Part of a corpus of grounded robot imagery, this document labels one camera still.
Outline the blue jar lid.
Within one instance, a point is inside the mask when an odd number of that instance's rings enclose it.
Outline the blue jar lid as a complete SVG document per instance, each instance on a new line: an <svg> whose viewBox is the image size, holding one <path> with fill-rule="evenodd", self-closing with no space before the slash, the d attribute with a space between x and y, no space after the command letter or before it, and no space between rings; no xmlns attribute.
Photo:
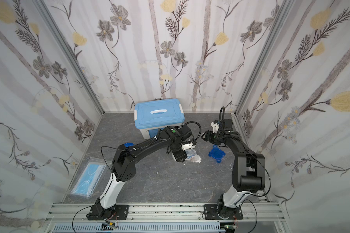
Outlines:
<svg viewBox="0 0 350 233"><path fill-rule="evenodd" d="M208 156L213 158L217 163L221 163L225 155L226 153L222 151L217 145L213 145L213 148L208 154Z"/></svg>

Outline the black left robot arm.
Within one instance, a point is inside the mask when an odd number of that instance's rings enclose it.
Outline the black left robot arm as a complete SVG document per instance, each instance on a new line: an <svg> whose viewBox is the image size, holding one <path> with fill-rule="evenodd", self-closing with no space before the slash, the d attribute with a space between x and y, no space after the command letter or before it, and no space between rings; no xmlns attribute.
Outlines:
<svg viewBox="0 0 350 233"><path fill-rule="evenodd" d="M172 154L176 162L185 162L186 150L196 145L201 136L201 125L196 121L189 121L180 126L166 126L158 129L153 138L142 143L117 147L111 162L110 179L95 204L90 207L86 215L88 220L108 220L117 214L116 201L124 184L136 175L136 164L145 157L166 148L167 154Z"/></svg>

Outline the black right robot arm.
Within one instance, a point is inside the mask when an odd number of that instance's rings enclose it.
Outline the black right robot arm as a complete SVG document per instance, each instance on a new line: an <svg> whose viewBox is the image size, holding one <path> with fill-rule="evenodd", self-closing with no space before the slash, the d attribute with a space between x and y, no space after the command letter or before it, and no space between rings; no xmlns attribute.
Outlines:
<svg viewBox="0 0 350 233"><path fill-rule="evenodd" d="M219 117L212 122L212 130L206 131L201 138L213 144L213 148L226 147L234 155L231 174L231 187L218 199L217 204L204 205L205 220L239 220L243 219L241 206L248 197L259 197L263 191L266 178L265 157L251 150L234 130L232 119L225 118L225 107L221 107Z"/></svg>

